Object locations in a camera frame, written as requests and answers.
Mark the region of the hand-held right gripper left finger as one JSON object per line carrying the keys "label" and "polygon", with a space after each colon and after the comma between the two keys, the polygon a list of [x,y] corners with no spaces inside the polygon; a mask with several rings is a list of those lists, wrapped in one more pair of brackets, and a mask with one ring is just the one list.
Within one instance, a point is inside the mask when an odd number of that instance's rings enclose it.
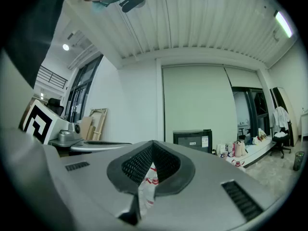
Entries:
{"label": "hand-held right gripper left finger", "polygon": [[107,154],[89,178],[84,168],[65,168],[78,162],[18,129],[0,129],[0,199],[13,201],[18,230],[154,231],[137,221],[138,201],[109,181]]}

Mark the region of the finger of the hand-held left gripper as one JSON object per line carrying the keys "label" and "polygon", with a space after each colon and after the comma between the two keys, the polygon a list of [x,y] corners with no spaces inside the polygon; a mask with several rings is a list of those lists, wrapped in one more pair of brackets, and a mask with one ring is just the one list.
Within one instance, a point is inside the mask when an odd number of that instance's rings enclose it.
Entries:
{"label": "finger of the hand-held left gripper", "polygon": [[78,153],[95,153],[106,150],[118,149],[128,145],[131,145],[131,143],[82,140],[72,145],[70,147],[70,151]]}

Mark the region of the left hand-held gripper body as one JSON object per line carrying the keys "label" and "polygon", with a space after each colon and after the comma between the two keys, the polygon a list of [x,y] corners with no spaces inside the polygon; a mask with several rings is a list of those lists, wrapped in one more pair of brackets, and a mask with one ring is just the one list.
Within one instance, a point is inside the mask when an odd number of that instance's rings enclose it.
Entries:
{"label": "left hand-held gripper body", "polygon": [[69,148],[82,141],[80,126],[63,120],[51,109],[35,100],[22,124],[22,130],[42,144]]}

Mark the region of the black glass cabinet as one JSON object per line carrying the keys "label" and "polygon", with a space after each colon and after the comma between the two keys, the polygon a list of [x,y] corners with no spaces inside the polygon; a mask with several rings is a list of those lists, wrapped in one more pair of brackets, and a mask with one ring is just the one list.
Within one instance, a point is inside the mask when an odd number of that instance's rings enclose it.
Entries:
{"label": "black glass cabinet", "polygon": [[205,153],[212,153],[212,130],[173,131],[173,143]]}

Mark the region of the brown cardboard sheets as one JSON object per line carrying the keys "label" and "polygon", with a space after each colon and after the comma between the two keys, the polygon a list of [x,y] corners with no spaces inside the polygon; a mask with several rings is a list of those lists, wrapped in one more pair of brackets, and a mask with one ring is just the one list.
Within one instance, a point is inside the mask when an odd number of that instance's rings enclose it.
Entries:
{"label": "brown cardboard sheets", "polygon": [[84,140],[90,141],[93,138],[95,126],[92,125],[93,117],[85,116],[80,122],[80,133]]}

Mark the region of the dark metal railing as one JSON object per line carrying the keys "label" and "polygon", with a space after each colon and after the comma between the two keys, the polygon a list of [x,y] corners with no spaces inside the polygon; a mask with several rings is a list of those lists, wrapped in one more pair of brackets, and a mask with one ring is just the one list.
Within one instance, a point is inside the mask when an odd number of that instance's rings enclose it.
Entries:
{"label": "dark metal railing", "polygon": [[40,66],[39,68],[37,80],[48,82],[60,89],[64,89],[66,83],[68,82],[67,79],[61,77],[60,75],[54,73],[53,71],[50,71],[43,66]]}

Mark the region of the white bag with red print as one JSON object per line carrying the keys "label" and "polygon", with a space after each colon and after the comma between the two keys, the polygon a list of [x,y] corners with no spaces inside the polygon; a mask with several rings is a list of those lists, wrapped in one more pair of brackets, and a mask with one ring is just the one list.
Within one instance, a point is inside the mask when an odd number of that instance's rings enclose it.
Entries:
{"label": "white bag with red print", "polygon": [[237,167],[239,170],[245,172],[244,161],[232,160],[231,163],[232,163],[235,167]]}

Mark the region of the black-framed glass partition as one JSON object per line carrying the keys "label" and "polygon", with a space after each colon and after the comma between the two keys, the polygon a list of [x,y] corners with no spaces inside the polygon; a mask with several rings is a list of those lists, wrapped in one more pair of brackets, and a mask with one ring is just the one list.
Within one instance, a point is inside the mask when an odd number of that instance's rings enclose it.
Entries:
{"label": "black-framed glass partition", "polygon": [[83,118],[90,87],[102,58],[103,54],[79,69],[72,84],[65,110],[64,118],[68,122],[77,123]]}

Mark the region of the beige tote bag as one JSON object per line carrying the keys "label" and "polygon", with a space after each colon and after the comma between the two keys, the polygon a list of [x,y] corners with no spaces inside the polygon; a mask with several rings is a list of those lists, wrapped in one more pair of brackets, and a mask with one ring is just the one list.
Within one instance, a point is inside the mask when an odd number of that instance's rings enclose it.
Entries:
{"label": "beige tote bag", "polygon": [[245,150],[245,143],[243,141],[235,142],[235,157],[245,156],[247,154]]}

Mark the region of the white low platform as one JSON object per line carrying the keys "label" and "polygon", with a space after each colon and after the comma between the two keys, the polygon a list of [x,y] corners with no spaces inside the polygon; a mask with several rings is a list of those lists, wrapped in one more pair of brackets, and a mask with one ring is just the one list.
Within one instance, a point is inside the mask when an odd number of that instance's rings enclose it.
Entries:
{"label": "white low platform", "polygon": [[266,138],[264,141],[259,142],[257,145],[252,144],[246,146],[246,155],[235,157],[234,159],[236,161],[240,161],[243,167],[248,167],[263,157],[275,144],[276,142],[272,141],[271,138]]}

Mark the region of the black swivel office chair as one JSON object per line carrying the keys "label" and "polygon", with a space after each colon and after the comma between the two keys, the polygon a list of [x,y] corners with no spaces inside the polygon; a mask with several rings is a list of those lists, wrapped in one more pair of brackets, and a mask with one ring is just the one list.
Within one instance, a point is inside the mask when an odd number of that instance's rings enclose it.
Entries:
{"label": "black swivel office chair", "polygon": [[275,132],[272,135],[272,142],[275,142],[275,145],[270,149],[269,155],[272,156],[275,151],[279,151],[279,152],[281,152],[281,159],[284,159],[284,150],[291,153],[291,149],[286,148],[287,143],[290,140],[290,135],[289,135],[289,131],[285,130],[284,128],[282,128],[280,132],[285,132],[285,133],[288,134],[288,136],[285,136],[285,137],[282,137],[282,138],[276,138],[276,137],[274,137],[274,134],[277,133],[277,132]]}

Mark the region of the white lab coat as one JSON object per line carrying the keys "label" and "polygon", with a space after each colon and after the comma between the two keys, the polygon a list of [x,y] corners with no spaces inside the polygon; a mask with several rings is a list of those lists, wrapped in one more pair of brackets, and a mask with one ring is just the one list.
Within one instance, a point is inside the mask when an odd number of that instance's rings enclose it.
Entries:
{"label": "white lab coat", "polygon": [[274,110],[274,131],[280,132],[282,128],[285,130],[289,129],[288,123],[290,122],[290,117],[287,111],[279,106]]}

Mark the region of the leaning dark and beige boards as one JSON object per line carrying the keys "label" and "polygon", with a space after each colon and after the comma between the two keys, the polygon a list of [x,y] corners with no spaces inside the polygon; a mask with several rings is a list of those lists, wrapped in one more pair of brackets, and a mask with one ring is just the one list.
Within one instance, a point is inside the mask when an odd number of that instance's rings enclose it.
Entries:
{"label": "leaning dark and beige boards", "polygon": [[288,130],[290,134],[289,145],[294,147],[298,141],[298,130],[297,130],[295,113],[291,101],[284,88],[281,87],[272,88],[270,89],[270,93],[274,103],[274,108],[281,106],[285,109],[285,111],[289,115],[290,118],[289,130]]}

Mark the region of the long ceiling tube light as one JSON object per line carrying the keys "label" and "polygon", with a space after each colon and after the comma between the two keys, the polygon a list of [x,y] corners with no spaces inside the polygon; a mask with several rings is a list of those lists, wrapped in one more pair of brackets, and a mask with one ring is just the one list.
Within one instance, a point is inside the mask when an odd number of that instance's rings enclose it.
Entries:
{"label": "long ceiling tube light", "polygon": [[288,38],[291,38],[293,35],[293,32],[291,30],[291,27],[289,26],[287,20],[283,16],[283,14],[280,11],[275,11],[274,17],[276,21],[280,24],[284,32],[286,33]]}

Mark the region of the wooden canvas frame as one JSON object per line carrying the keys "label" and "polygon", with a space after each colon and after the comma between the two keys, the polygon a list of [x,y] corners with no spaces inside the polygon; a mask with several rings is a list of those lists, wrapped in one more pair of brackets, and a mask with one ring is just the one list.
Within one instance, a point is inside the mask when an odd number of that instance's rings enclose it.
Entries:
{"label": "wooden canvas frame", "polygon": [[89,116],[93,118],[93,126],[95,127],[91,140],[99,141],[101,139],[107,112],[108,108],[91,109]]}

